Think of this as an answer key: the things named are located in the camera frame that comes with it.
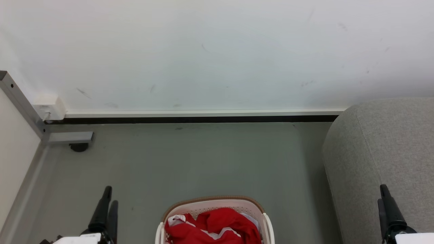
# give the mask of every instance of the black caster wheel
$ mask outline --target black caster wheel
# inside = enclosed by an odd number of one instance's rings
[[[89,147],[89,143],[72,143],[69,146],[74,152],[84,152]]]

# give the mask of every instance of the white wall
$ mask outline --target white wall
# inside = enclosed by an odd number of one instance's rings
[[[1,69],[70,113],[434,93],[430,0],[5,0],[0,20]]]
[[[0,89],[0,230],[40,139]]]

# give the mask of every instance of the clothes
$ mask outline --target clothes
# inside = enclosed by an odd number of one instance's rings
[[[165,230],[173,244],[261,244],[257,227],[231,208],[168,218]]]

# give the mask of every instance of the gray fabric upholstery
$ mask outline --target gray fabric upholstery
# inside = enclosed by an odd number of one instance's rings
[[[323,159],[344,244],[381,242],[380,184],[411,227],[434,232],[434,98],[347,109],[327,134]]]

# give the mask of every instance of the laundry basket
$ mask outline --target laundry basket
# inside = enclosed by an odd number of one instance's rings
[[[169,217],[175,214],[190,213],[196,219],[199,214],[218,208],[231,208],[238,213],[250,215],[259,222],[263,244],[274,244],[273,226],[270,218],[258,202],[244,196],[196,198],[173,205],[166,211],[162,222],[158,225],[155,244],[165,244],[168,241],[169,235],[166,233],[164,225]]]

